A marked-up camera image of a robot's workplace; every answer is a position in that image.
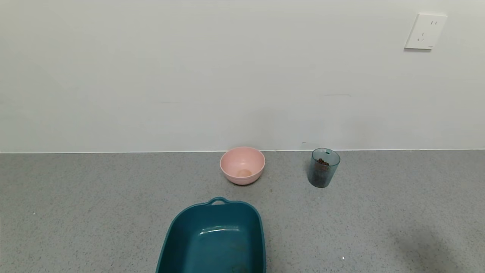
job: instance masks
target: electrical socket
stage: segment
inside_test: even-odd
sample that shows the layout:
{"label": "electrical socket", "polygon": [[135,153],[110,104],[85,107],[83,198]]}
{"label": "electrical socket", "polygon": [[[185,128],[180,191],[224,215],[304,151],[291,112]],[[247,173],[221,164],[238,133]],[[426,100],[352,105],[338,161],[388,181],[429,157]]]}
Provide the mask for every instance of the electrical socket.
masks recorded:
{"label": "electrical socket", "polygon": [[438,42],[448,16],[418,14],[405,48],[431,50]]}

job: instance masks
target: white wall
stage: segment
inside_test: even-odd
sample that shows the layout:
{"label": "white wall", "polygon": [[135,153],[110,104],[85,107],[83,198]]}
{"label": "white wall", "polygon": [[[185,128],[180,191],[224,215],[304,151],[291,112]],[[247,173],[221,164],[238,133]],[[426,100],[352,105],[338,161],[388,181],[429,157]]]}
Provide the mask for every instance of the white wall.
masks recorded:
{"label": "white wall", "polygon": [[0,3],[2,152],[485,148],[485,1]]}

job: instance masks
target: blue plastic cup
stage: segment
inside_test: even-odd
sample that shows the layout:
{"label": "blue plastic cup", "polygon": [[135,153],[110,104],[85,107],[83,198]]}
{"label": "blue plastic cup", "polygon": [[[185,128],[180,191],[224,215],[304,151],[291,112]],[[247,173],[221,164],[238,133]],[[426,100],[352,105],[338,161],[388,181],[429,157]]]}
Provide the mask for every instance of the blue plastic cup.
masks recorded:
{"label": "blue plastic cup", "polygon": [[339,163],[340,156],[335,151],[327,148],[315,149],[311,153],[308,181],[317,188],[327,187]]}

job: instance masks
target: plastic tub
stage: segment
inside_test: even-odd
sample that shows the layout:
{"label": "plastic tub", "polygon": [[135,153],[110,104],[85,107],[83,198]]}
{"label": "plastic tub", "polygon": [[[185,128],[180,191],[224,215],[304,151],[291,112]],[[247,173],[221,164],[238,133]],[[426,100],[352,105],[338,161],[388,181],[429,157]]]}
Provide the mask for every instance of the plastic tub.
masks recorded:
{"label": "plastic tub", "polygon": [[261,217],[248,203],[216,197],[173,220],[157,273],[265,273]]}

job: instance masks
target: bowl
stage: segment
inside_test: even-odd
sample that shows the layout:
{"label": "bowl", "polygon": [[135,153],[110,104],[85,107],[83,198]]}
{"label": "bowl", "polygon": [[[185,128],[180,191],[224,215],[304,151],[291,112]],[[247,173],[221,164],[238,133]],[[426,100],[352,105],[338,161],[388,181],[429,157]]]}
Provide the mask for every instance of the bowl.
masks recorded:
{"label": "bowl", "polygon": [[221,157],[221,170],[226,178],[237,185],[248,185],[263,173],[263,153],[251,147],[238,147]]}

